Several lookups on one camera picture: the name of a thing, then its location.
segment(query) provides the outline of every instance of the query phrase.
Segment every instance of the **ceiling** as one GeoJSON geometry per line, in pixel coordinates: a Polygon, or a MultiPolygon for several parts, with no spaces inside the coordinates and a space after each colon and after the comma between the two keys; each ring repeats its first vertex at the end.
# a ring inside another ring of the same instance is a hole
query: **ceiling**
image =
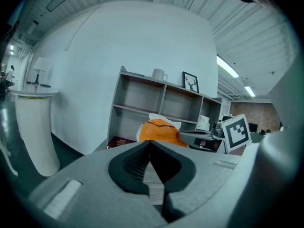
{"type": "MultiPolygon", "coordinates": [[[[26,0],[15,39],[32,47],[58,22],[90,6],[113,0],[66,0],[49,12],[46,6],[51,1],[26,0]],[[33,20],[39,25],[27,36],[33,20]]],[[[181,7],[209,20],[218,55],[240,75],[233,78],[219,67],[218,92],[227,98],[250,99],[244,86],[250,86],[256,98],[267,98],[267,92],[289,68],[298,50],[287,19],[259,4],[240,0],[152,1],[181,7]]]]}

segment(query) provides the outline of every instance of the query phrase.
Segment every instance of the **bookshelf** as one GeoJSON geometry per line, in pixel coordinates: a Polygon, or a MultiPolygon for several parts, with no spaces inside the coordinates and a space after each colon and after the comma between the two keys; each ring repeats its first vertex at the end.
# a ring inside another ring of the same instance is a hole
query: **bookshelf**
{"type": "Polygon", "coordinates": [[[137,130],[150,113],[181,122],[181,131],[195,130],[199,115],[210,118],[210,127],[219,119],[220,98],[210,98],[169,82],[128,72],[121,67],[108,127],[114,136],[135,141],[137,130]]]}

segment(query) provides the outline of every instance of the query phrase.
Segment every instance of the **red book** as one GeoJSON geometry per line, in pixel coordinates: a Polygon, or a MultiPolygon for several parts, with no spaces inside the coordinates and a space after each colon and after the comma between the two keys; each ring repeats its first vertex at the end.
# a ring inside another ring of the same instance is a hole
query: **red book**
{"type": "Polygon", "coordinates": [[[107,149],[111,149],[117,146],[121,146],[121,145],[125,145],[125,144],[129,144],[129,143],[134,143],[136,141],[130,140],[130,139],[125,139],[125,138],[121,138],[121,137],[117,137],[115,136],[109,143],[107,146],[107,149]]]}

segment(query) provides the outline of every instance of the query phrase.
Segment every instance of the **white cylindrical stand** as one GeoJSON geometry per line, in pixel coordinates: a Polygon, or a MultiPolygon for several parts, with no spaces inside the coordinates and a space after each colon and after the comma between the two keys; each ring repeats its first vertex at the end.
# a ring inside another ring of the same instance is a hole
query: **white cylindrical stand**
{"type": "Polygon", "coordinates": [[[22,139],[37,171],[44,177],[60,168],[49,122],[49,97],[18,96],[16,115],[22,139]]]}

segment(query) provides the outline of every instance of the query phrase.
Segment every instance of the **desk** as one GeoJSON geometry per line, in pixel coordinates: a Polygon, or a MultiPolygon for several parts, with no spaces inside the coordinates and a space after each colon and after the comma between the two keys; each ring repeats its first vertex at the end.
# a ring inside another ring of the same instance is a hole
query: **desk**
{"type": "Polygon", "coordinates": [[[19,132],[28,154],[40,175],[50,177],[60,168],[49,122],[50,97],[59,93],[40,85],[14,85],[9,91],[16,97],[19,132]]]}
{"type": "Polygon", "coordinates": [[[243,155],[243,152],[245,151],[246,147],[239,147],[236,150],[230,151],[229,154],[234,154],[234,155],[243,155]]]}

